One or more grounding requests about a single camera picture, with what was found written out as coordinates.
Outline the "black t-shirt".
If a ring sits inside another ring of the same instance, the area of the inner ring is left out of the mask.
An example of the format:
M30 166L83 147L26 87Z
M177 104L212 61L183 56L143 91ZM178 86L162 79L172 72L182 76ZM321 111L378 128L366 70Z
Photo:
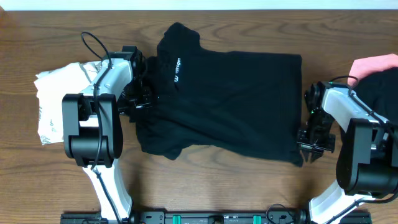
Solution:
M302 58L297 54L215 52L172 24L148 59L153 105L136 117L142 151L176 159L192 145L302 166Z

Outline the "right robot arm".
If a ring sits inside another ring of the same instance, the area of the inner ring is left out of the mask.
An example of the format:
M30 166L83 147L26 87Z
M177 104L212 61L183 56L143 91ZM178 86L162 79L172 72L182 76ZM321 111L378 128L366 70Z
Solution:
M294 223L359 223L351 212L365 203L384 204L397 198L397 125L361 101L353 87L334 81L313 84L304 94L310 113L297 135L305 160L313 162L334 151L338 123L343 133L335 181Z

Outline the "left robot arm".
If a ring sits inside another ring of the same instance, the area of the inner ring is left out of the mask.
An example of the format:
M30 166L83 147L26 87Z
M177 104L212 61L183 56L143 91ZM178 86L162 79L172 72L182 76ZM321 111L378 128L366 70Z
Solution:
M152 106L153 96L144 85L147 62L135 46L108 52L94 80L80 93L62 99L63 143L66 155L90 178L101 210L98 213L64 213L61 223L139 223L132 211L119 166L123 150L120 115L131 121Z

